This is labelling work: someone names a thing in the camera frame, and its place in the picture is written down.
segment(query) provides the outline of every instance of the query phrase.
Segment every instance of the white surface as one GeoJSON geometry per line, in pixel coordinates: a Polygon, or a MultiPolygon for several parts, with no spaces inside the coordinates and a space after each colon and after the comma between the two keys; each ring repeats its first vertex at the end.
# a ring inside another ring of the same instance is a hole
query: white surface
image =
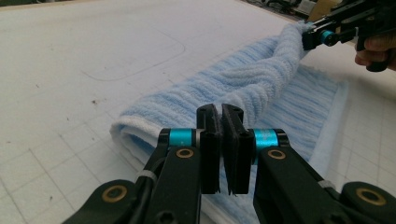
{"type": "MultiPolygon", "coordinates": [[[[108,133],[144,94],[192,76],[287,22],[234,0],[87,1],[0,13],[0,223],[59,223],[101,183],[134,180],[108,133]]],[[[396,78],[348,45],[304,63],[353,81],[329,178],[396,194],[396,78]]]]}

